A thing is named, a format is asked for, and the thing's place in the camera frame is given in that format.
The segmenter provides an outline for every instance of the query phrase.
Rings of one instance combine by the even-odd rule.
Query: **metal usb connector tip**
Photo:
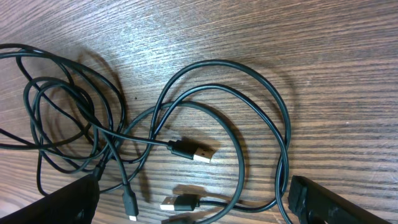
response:
[[[137,217],[135,217],[135,216],[130,215],[129,218],[130,218],[131,221],[134,221],[134,222],[137,221]]]
[[[174,203],[176,199],[176,197],[166,197],[164,201],[160,204],[160,209],[166,211],[174,211]]]
[[[193,155],[193,160],[210,163],[213,154],[213,150],[198,147]]]

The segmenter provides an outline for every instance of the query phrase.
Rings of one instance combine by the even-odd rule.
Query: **brown wood grain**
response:
[[[290,175],[304,175],[392,223],[398,223],[398,2],[353,1],[0,1],[0,41],[29,44],[79,61],[110,79],[126,97],[128,119],[153,106],[168,79],[204,59],[244,63],[280,92],[292,118]],[[24,59],[37,76],[63,77],[49,61]],[[0,127],[31,139],[22,101],[26,80],[13,59],[0,61]],[[251,97],[282,128],[271,96],[253,78],[229,68],[201,68],[185,75],[167,100],[190,87],[222,83]],[[118,118],[116,97],[103,87]],[[104,124],[100,99],[90,92]],[[70,109],[61,91],[52,93]],[[274,196],[279,149],[251,109],[220,91],[191,97],[224,113],[239,130],[246,183],[241,199],[261,204]],[[77,128],[43,104],[45,130],[62,139]],[[148,135],[149,120],[134,130]],[[210,165],[192,163],[157,147],[131,182],[139,199],[139,222],[160,223],[187,215],[163,212],[164,197],[198,193],[228,199],[236,186],[231,141],[209,116],[178,109],[159,139],[186,137],[210,145]],[[2,142],[11,142],[1,136]],[[84,155],[79,140],[63,147]],[[144,145],[127,142],[126,158]],[[63,167],[66,164],[56,161]],[[37,151],[0,150],[0,216],[41,198],[36,189]],[[128,166],[131,172],[135,165]],[[83,174],[63,175],[44,163],[42,183],[52,192]],[[120,181],[109,163],[101,188]],[[93,223],[130,223],[120,190],[101,195]],[[287,208],[287,194],[284,197]],[[201,207],[193,218],[219,208]],[[295,223],[296,218],[289,213]],[[230,212],[217,223],[283,223],[277,207],[262,213]]]

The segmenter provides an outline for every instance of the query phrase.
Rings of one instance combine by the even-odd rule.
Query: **wooden surface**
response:
[[[167,80],[189,63],[210,58],[244,63],[269,79],[288,106],[293,127],[290,174],[304,175],[398,223],[397,11],[395,0],[2,0],[0,41],[33,45],[94,68],[123,90],[129,120],[153,106]],[[63,77],[48,61],[24,62],[35,77]],[[0,127],[31,139],[22,102],[26,80],[12,59],[1,60],[0,71]],[[167,100],[204,83],[243,91],[282,128],[270,94],[252,78],[228,68],[190,72]],[[93,96],[96,115],[102,118],[101,103]],[[106,91],[106,96],[117,114],[114,95]],[[52,97],[69,108],[70,99],[61,91]],[[242,200],[260,204],[273,198],[279,150],[266,125],[242,102],[220,91],[191,99],[215,107],[239,129],[247,168]],[[48,106],[43,105],[42,111],[51,137],[67,138],[76,132],[70,121]],[[146,137],[148,126],[147,119],[134,134]],[[159,139],[182,136],[216,150],[212,163],[192,163],[157,147],[132,181],[139,199],[139,223],[186,215],[160,211],[159,203],[172,194],[228,198],[234,192],[237,159],[222,128],[203,113],[177,110]],[[128,142],[124,157],[133,158],[143,148]],[[89,145],[81,140],[63,150],[84,155]],[[0,215],[41,198],[35,185],[36,164],[37,151],[0,151]],[[60,174],[45,163],[42,182],[52,192],[81,176]],[[116,164],[109,164],[101,188],[118,181]],[[93,223],[130,223],[121,194],[117,190],[101,196]],[[202,207],[190,215],[201,219],[217,210]],[[231,212],[218,223],[283,223],[283,219],[274,207],[257,214]]]

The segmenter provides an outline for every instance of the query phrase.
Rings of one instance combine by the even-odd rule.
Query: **black cable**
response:
[[[289,160],[288,160],[288,155],[287,155],[287,150],[289,147],[290,143],[290,137],[291,137],[291,126],[290,126],[290,118],[289,114],[286,108],[286,105],[284,101],[282,100],[281,96],[277,92],[277,90],[267,81],[262,75],[254,71],[253,69],[242,65],[240,63],[236,62],[231,62],[227,60],[205,60],[202,62],[197,62],[193,63],[183,69],[181,69],[179,72],[177,72],[166,84],[164,89],[162,90],[162,93],[159,95],[159,99],[157,100],[157,103],[154,107],[149,108],[148,110],[145,110],[143,113],[141,113],[139,116],[137,116],[133,121],[124,128],[125,121],[126,121],[126,104],[124,102],[124,99],[118,89],[111,83],[109,82],[104,76],[100,75],[96,71],[71,60],[68,60],[66,58],[62,58],[59,56],[56,56],[54,54],[51,54],[49,52],[37,49],[35,47],[31,47],[28,45],[23,45],[23,44],[1,44],[0,49],[12,49],[12,48],[17,48],[20,49],[18,52],[6,52],[6,53],[1,53],[0,54],[0,59],[2,58],[10,58],[14,57],[16,58],[17,65],[19,69],[21,70],[22,74],[28,79],[28,84],[25,87],[24,90],[24,103],[25,107],[27,110],[27,113],[30,117],[30,128],[32,132],[32,137],[34,140],[34,143],[26,141],[24,139],[21,139],[3,129],[0,129],[0,134],[3,134],[19,143],[20,144],[0,144],[0,148],[3,149],[13,149],[13,150],[32,150],[32,149],[38,149],[39,150],[39,157],[38,157],[38,164],[37,164],[37,188],[39,192],[43,195],[47,195],[45,191],[43,190],[41,186],[41,180],[40,180],[40,173],[41,173],[41,163],[42,163],[42,158],[44,158],[54,169],[57,169],[60,172],[66,173],[66,174],[73,174],[79,171],[83,172],[93,172],[93,170],[87,170],[86,167],[87,165],[92,162],[93,159],[96,158],[101,158],[97,166],[100,167],[105,167],[106,163],[109,162],[111,159],[115,159],[116,162],[118,163],[119,170],[121,172],[122,176],[122,183],[117,184],[113,187],[110,187],[108,189],[101,190],[101,193],[106,193],[110,192],[112,190],[118,189],[122,186],[129,186],[129,182],[135,178],[135,176],[139,173],[139,171],[143,168],[146,160],[149,157],[149,153],[153,147],[153,145],[160,145],[160,146],[168,146],[169,144],[167,142],[162,142],[155,140],[156,136],[158,135],[159,131],[162,129],[163,125],[165,124],[167,118],[171,114],[171,112],[177,107],[177,106],[184,106],[184,107],[189,107],[189,108],[194,108],[197,110],[200,110],[202,112],[205,112],[206,114],[210,115],[212,118],[216,119],[217,122],[225,129],[227,134],[230,136],[235,148],[236,148],[236,154],[238,158],[238,166],[239,166],[239,175],[238,175],[238,184],[236,186],[236,191],[234,195],[232,196],[232,199],[230,200],[229,203],[223,203],[223,202],[216,202],[216,201],[199,201],[200,205],[212,205],[212,206],[217,206],[217,207],[223,207],[223,209],[218,212],[217,214],[213,215],[210,218],[207,218],[205,220],[196,222],[196,223],[211,223],[214,221],[217,221],[224,215],[226,215],[231,209],[233,210],[238,210],[241,212],[249,212],[249,213],[254,213],[254,212],[263,212],[265,210],[268,210],[272,208],[274,205],[278,204],[279,210],[285,219],[287,223],[291,223],[289,217],[286,214],[286,211],[283,207],[282,204],[282,197],[285,193],[288,181],[289,181]],[[63,80],[60,80],[58,78],[52,78],[52,77],[39,77],[39,78],[32,78],[25,67],[22,64],[22,57],[39,57],[39,58],[47,58],[49,60],[52,60],[54,63],[56,63],[65,76],[68,79],[68,82],[65,82]],[[231,67],[238,69],[244,73],[247,73],[248,75],[252,76],[255,78],[258,82],[260,82],[264,87],[271,93],[271,95],[275,98],[279,109],[282,113],[282,117],[284,120],[284,126],[285,126],[285,134],[284,137],[281,135],[275,124],[271,121],[271,119],[263,112],[263,110],[258,107],[257,104],[255,104],[252,100],[250,100],[247,96],[244,94],[240,93],[238,90],[235,90],[231,87],[225,86],[225,85],[220,85],[220,84],[207,84],[207,85],[200,85],[196,86],[185,93],[181,94],[174,102],[170,103],[163,103],[163,100],[170,89],[170,87],[175,83],[176,80],[178,80],[182,75],[185,73],[189,72],[190,70],[193,70],[195,68],[200,68],[200,67],[207,67],[207,66],[226,66],[226,67]],[[93,101],[90,97],[90,95],[82,88],[78,87],[75,85],[75,82],[73,81],[72,76],[70,75],[68,69],[73,71],[73,73],[76,73],[77,75],[81,76],[84,81],[87,82],[87,84],[94,90],[96,94],[98,94],[99,98],[101,99],[102,103],[104,104],[104,108],[106,111],[107,115],[107,120],[108,120],[108,127],[104,127],[100,121],[95,117],[95,109],[93,105]],[[118,123],[117,129],[114,131],[113,130],[113,116],[112,116],[112,110],[109,106],[109,103],[106,99],[106,97],[102,94],[102,92],[99,90],[99,88],[91,81],[90,78],[85,73],[92,74],[95,78],[101,80],[104,84],[106,84],[110,89],[116,94],[119,104],[121,107],[121,119]],[[30,104],[29,102],[29,92],[31,88],[35,88],[37,90],[36,95],[33,98],[32,103]],[[52,88],[61,88],[63,91],[65,91],[76,103],[76,106],[80,112],[80,114],[84,117],[84,119],[88,122],[86,125],[83,125],[81,122],[79,122],[76,118],[71,116],[70,114],[66,113],[64,110],[59,108],[54,102],[51,101],[51,99],[45,94],[45,92],[49,89]],[[248,106],[250,106],[262,119],[263,121],[268,125],[268,127],[271,129],[272,133],[276,137],[279,146],[280,146],[280,157],[277,165],[277,172],[275,175],[275,199],[273,199],[271,202],[266,203],[263,206],[260,207],[242,207],[239,205],[236,205],[238,202],[241,192],[243,190],[243,183],[244,183],[244,158],[243,158],[243,152],[241,149],[241,146],[239,144],[239,141],[235,134],[232,132],[229,121],[227,119],[220,115],[218,112],[215,112],[213,108],[209,108],[205,105],[195,103],[195,102],[189,102],[189,101],[183,101],[187,96],[191,95],[192,93],[198,92],[198,91],[203,91],[203,90],[209,90],[209,89],[217,89],[217,90],[222,90],[226,91],[235,97],[241,99],[244,101]],[[59,141],[59,142],[52,142],[46,135],[45,131],[43,130],[42,127],[42,120],[41,120],[41,115],[40,115],[40,100],[43,98],[50,106],[52,106],[55,110],[60,112],[62,115],[66,116],[68,119],[72,120],[73,123],[76,124],[78,129],[80,130],[79,133],[75,134],[74,136]],[[160,121],[157,123],[158,115],[160,110],[167,109],[163,117],[160,118]],[[145,117],[149,116],[152,114],[152,119],[151,119],[151,125],[150,125],[150,130],[149,130],[149,137],[148,138],[138,138],[134,136],[128,135],[130,130],[141,120],[143,120]],[[93,138],[90,137],[89,135],[89,130],[93,128]],[[101,145],[99,142],[99,135],[102,135],[106,141],[106,145]],[[77,157],[77,156],[69,156],[61,152],[58,147],[66,144],[70,144],[71,142],[81,138],[85,137],[87,141],[93,146],[89,156],[85,157]],[[137,141],[137,142],[143,142],[147,144],[147,147],[144,151],[144,153],[139,156],[138,158],[132,159],[132,160],[124,160],[120,158],[120,155],[118,153],[119,148],[123,144],[124,140],[130,140],[130,141]],[[47,155],[47,153],[59,156],[63,158],[65,161],[67,161],[72,167],[72,170],[65,170],[56,165]],[[74,163],[74,161],[83,161],[82,165],[78,165]],[[138,163],[138,167],[135,169],[135,171],[127,176],[126,171],[124,169],[124,164],[133,164],[133,163]]]

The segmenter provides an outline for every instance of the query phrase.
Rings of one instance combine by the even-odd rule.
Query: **tangled cable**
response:
[[[217,206],[217,207],[223,207],[223,209],[213,215],[210,218],[207,218],[205,220],[195,222],[195,223],[211,223],[215,222],[224,215],[226,215],[231,209],[233,210],[238,210],[240,212],[248,212],[248,213],[256,213],[256,212],[263,212],[266,211],[270,208],[272,208],[274,205],[278,205],[278,208],[280,210],[280,213],[282,214],[284,220],[287,223],[292,223],[289,219],[289,217],[286,214],[286,211],[284,209],[284,206],[282,204],[282,196],[285,193],[288,180],[289,180],[289,160],[287,156],[287,150],[290,142],[290,137],[291,137],[291,126],[290,126],[290,119],[289,119],[289,114],[286,108],[286,105],[284,101],[282,100],[281,96],[277,92],[277,90],[271,85],[269,81],[267,81],[262,75],[254,71],[253,69],[242,65],[237,62],[232,62],[232,61],[227,61],[227,60],[204,60],[201,62],[196,62],[191,65],[186,66],[185,68],[181,69],[179,72],[177,72],[164,86],[164,89],[162,90],[161,94],[159,95],[159,98],[157,100],[157,103],[155,106],[145,110],[142,112],[140,115],[138,115],[136,118],[133,119],[133,121],[130,122],[130,124],[125,127],[126,123],[126,105],[124,102],[124,99],[122,95],[120,94],[119,90],[110,82],[108,81],[104,76],[99,74],[98,72],[80,64],[74,61],[71,61],[66,58],[62,58],[59,56],[56,56],[54,54],[51,54],[49,52],[46,52],[44,50],[37,49],[35,47],[31,47],[28,45],[23,45],[23,44],[1,44],[0,49],[20,49],[17,52],[6,52],[6,53],[0,53],[0,59],[2,58],[11,58],[14,57],[16,59],[17,65],[19,69],[21,70],[22,74],[28,79],[28,84],[25,86],[24,89],[24,104],[27,110],[27,113],[30,118],[30,130],[32,132],[32,137],[34,140],[34,143],[26,141],[25,139],[19,138],[3,129],[0,129],[0,133],[13,139],[21,144],[0,144],[0,148],[2,149],[13,149],[13,150],[32,150],[32,149],[38,149],[39,150],[39,157],[38,157],[38,163],[37,163],[37,188],[39,192],[42,195],[47,195],[47,193],[43,190],[41,186],[41,181],[40,181],[40,173],[41,173],[41,165],[42,165],[42,159],[44,158],[54,169],[57,169],[58,171],[64,173],[64,174],[74,174],[77,172],[86,172],[86,173],[92,173],[95,176],[97,176],[98,180],[100,180],[102,173],[106,167],[106,164],[111,160],[114,159],[118,163],[119,170],[121,173],[122,177],[122,182],[120,184],[117,184],[113,187],[110,187],[108,189],[101,190],[100,193],[106,193],[110,192],[112,190],[118,189],[120,187],[124,187],[124,193],[127,194],[127,198],[123,195],[123,200],[126,208],[126,213],[127,215],[131,217],[136,217],[138,215],[138,208],[136,207],[136,198],[134,193],[131,190],[129,182],[135,178],[135,176],[139,173],[139,171],[143,168],[149,153],[154,145],[158,146],[165,146],[168,149],[170,149],[173,153],[173,151],[176,151],[177,149],[174,149],[175,144],[172,144],[174,142],[163,142],[163,141],[158,141],[155,140],[156,136],[158,135],[159,131],[162,129],[162,126],[165,124],[167,118],[170,116],[171,112],[177,107],[177,106],[184,106],[184,107],[189,107],[189,108],[194,108],[200,111],[205,112],[206,114],[210,115],[212,118],[214,118],[217,122],[219,122],[220,125],[225,129],[227,134],[230,136],[235,148],[236,148],[236,154],[238,158],[238,164],[239,164],[239,175],[238,175],[238,184],[236,186],[236,191],[234,195],[232,196],[231,200],[229,203],[224,203],[224,202],[217,202],[217,201],[209,201],[209,200],[201,200],[198,201],[197,205],[212,205],[212,206]],[[68,79],[68,82],[65,82],[61,79],[58,78],[52,78],[52,77],[38,77],[38,78],[32,78],[25,67],[22,64],[22,57],[38,57],[38,58],[47,58],[52,60],[54,63],[56,63],[61,70],[64,72],[65,76]],[[237,70],[240,70],[244,73],[247,73],[248,75],[252,76],[255,78],[258,82],[260,82],[264,87],[271,93],[271,95],[275,98],[279,109],[282,113],[282,117],[284,120],[284,126],[285,126],[285,133],[284,137],[281,135],[280,131],[276,128],[275,124],[271,121],[271,119],[261,110],[260,107],[258,107],[255,102],[250,100],[247,96],[239,92],[238,90],[235,90],[234,88],[225,86],[225,85],[220,85],[220,84],[206,84],[206,85],[200,85],[191,88],[190,90],[187,90],[185,93],[182,93],[175,101],[170,102],[170,103],[163,103],[164,97],[166,96],[168,90],[170,87],[175,83],[176,80],[178,80],[182,75],[185,73],[189,72],[190,70],[193,70],[195,68],[200,68],[200,67],[207,67],[207,66],[225,66],[225,67],[231,67],[235,68]],[[91,99],[90,95],[82,88],[77,86],[75,82],[73,81],[72,76],[70,75],[68,68],[73,72],[82,77],[84,81],[87,82],[87,84],[98,94],[99,98],[101,99],[102,103],[104,104],[104,108],[106,111],[107,119],[108,119],[108,126],[104,127],[100,121],[95,117],[95,108],[93,104],[93,100]],[[98,87],[90,80],[90,78],[87,77],[86,73],[92,74],[95,78],[98,80],[102,81],[104,84],[106,84],[117,96],[120,107],[121,107],[121,118],[119,120],[119,123],[117,124],[117,128],[114,131],[114,121],[113,121],[113,116],[112,116],[112,111],[110,108],[110,105],[106,99],[106,97],[102,94],[102,92],[98,89]],[[32,103],[29,103],[29,91],[35,88],[37,90]],[[71,116],[70,114],[66,113],[64,110],[62,110],[60,107],[58,107],[54,102],[51,101],[51,99],[45,94],[45,92],[49,89],[52,88],[61,88],[63,91],[65,91],[69,96],[72,97],[74,102],[76,103],[76,106],[82,115],[87,121],[87,124],[84,125],[81,122],[79,122],[76,118]],[[203,91],[203,90],[209,90],[209,89],[217,89],[217,90],[222,90],[225,92],[228,92],[235,97],[239,98],[240,100],[244,101],[248,106],[250,106],[260,117],[261,119],[268,125],[268,127],[271,129],[272,133],[276,137],[279,147],[280,147],[280,157],[278,160],[277,164],[277,170],[276,170],[276,175],[275,175],[275,199],[270,201],[269,203],[266,203],[263,206],[260,207],[245,207],[245,206],[239,206],[236,205],[236,203],[239,200],[239,197],[241,195],[241,192],[243,190],[243,183],[244,183],[244,157],[243,157],[243,151],[241,149],[241,146],[239,144],[239,141],[233,131],[231,130],[230,126],[228,123],[225,121],[224,117],[222,117],[218,112],[216,112],[213,108],[210,108],[208,106],[205,106],[203,104],[199,104],[196,102],[192,101],[184,101],[186,97],[191,95],[192,93],[198,92],[198,91]],[[52,140],[46,135],[46,133],[43,130],[43,125],[42,125],[42,118],[40,115],[40,101],[41,99],[44,99],[50,106],[52,106],[55,110],[59,111],[61,114],[66,116],[68,119],[73,121],[78,129],[80,130],[79,133],[75,134],[74,136],[59,141],[59,142],[52,142]],[[159,111],[160,110],[166,110],[165,114],[160,118],[160,121],[157,123],[158,116],[159,116]],[[151,119],[151,124],[150,124],[150,130],[149,130],[149,136],[148,138],[139,138],[139,137],[134,137],[128,135],[130,130],[142,119],[146,118],[147,116],[152,115]],[[89,130],[93,128],[93,137],[89,135]],[[103,139],[106,141],[106,145],[102,146],[99,142],[100,135],[103,137]],[[81,138],[85,137],[87,141],[93,146],[90,155],[86,157],[77,157],[77,156],[69,156],[64,153],[62,153],[58,147],[70,144],[71,142]],[[136,159],[132,160],[125,160],[122,159],[119,155],[119,148],[121,147],[122,143],[124,140],[130,140],[130,141],[136,141],[136,142],[142,142],[146,143],[146,149],[142,155],[140,155]],[[55,156],[63,158],[67,163],[69,163],[73,169],[66,170],[58,166],[54,161],[52,161],[48,154],[53,154]],[[86,169],[87,165],[93,161],[93,159],[100,158],[99,162],[95,166],[94,169]],[[74,161],[83,161],[82,165],[76,164]],[[125,164],[133,164],[133,163],[139,163],[138,167],[135,169],[135,171],[131,175],[126,174],[126,170],[124,168]],[[126,206],[126,203],[132,203],[133,208],[127,208],[129,206]]]

